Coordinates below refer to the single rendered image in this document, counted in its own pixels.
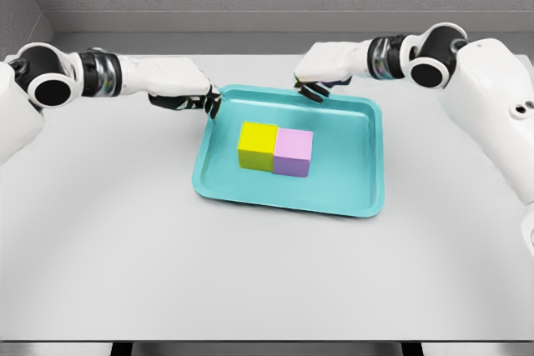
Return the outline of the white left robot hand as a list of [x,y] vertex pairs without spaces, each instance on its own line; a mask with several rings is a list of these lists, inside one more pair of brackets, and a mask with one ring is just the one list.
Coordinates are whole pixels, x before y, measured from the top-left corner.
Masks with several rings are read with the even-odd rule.
[[221,93],[190,58],[143,58],[148,81],[144,91],[152,105],[174,111],[203,110],[215,119]]

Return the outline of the pink cube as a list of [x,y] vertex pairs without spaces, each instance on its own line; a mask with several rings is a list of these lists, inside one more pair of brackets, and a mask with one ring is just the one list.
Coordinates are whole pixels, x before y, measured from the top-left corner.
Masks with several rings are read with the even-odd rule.
[[273,172],[299,178],[307,177],[310,170],[313,136],[311,131],[278,128]]

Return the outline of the yellow cube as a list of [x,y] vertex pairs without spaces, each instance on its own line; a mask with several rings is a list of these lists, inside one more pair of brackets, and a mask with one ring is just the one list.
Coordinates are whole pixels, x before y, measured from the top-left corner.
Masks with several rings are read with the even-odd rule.
[[277,132],[275,125],[243,122],[237,147],[239,166],[273,172]]

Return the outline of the teal rectangular tray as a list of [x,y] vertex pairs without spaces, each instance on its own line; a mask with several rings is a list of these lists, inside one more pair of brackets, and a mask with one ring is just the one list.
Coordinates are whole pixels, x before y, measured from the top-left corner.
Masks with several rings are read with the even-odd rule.
[[[194,190],[205,198],[368,218],[385,200],[382,113],[367,98],[330,95],[315,103],[294,90],[229,85],[207,122],[194,166]],[[305,178],[239,167],[244,122],[314,134]]]

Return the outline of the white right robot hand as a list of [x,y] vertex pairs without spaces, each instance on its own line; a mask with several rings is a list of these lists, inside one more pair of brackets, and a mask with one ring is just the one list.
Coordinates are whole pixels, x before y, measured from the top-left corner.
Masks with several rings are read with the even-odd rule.
[[294,70],[299,94],[322,103],[332,87],[347,83],[356,75],[360,48],[360,44],[350,42],[315,43]]

